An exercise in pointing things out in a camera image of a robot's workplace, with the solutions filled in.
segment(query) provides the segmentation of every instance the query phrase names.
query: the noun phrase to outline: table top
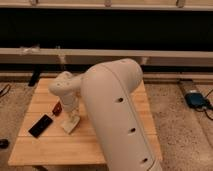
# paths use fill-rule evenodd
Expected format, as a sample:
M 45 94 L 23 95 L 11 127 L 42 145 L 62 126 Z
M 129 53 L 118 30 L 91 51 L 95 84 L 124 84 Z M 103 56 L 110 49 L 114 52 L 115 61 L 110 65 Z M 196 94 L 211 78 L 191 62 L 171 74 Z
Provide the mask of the table top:
M 40 79 L 24 117 L 8 164 L 11 166 L 105 164 L 105 159 L 86 114 L 82 99 L 80 99 L 79 104 L 81 122 L 70 135 L 65 133 L 60 126 L 63 120 L 68 117 L 63 111 L 60 116 L 54 118 L 53 124 L 39 138 L 36 139 L 28 133 L 28 130 L 44 114 L 51 115 L 53 107 L 59 100 L 58 97 L 48 91 L 47 87 L 51 81 L 52 79 L 50 78 Z M 160 145 L 143 82 L 132 93 L 132 98 L 151 146 L 157 158 L 162 160 Z

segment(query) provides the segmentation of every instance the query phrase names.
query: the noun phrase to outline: black wall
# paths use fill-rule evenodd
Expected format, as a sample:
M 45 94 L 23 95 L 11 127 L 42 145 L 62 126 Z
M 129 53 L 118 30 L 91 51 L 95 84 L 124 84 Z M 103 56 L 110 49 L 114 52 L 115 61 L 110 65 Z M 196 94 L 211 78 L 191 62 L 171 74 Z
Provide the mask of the black wall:
M 213 51 L 213 12 L 0 9 L 0 47 Z

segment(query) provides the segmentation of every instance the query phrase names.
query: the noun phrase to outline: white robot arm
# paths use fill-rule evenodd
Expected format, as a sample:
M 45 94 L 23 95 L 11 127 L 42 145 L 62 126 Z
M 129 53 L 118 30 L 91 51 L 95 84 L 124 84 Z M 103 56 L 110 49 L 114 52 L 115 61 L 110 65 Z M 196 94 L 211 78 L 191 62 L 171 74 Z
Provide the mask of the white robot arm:
M 101 63 L 76 80 L 109 170 L 161 171 L 130 97 L 142 80 L 140 66 L 131 59 Z M 74 89 L 66 90 L 55 93 L 62 102 Z

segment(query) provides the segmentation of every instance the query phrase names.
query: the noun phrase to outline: speckled floor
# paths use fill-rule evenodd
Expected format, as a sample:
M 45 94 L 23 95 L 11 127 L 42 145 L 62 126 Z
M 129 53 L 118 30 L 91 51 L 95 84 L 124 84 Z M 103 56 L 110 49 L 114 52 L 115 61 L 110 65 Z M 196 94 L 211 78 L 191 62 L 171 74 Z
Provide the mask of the speckled floor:
M 0 138 L 11 142 L 0 150 L 0 171 L 31 171 L 32 167 L 9 167 L 7 160 L 35 87 L 27 86 L 27 79 L 0 77 L 0 89 L 6 82 L 12 89 L 0 98 Z M 163 152 L 165 171 L 213 170 L 213 121 L 203 113 L 189 109 L 177 84 L 145 84 L 151 110 Z M 198 85 L 206 94 L 213 85 Z M 104 166 L 48 167 L 51 171 L 106 171 Z

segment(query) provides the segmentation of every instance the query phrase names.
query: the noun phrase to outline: black smartphone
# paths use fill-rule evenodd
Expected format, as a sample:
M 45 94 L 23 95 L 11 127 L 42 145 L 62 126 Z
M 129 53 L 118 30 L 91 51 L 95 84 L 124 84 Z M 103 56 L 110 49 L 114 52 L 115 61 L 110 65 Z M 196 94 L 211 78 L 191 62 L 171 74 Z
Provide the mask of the black smartphone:
M 53 120 L 45 114 L 28 132 L 37 138 L 52 122 Z

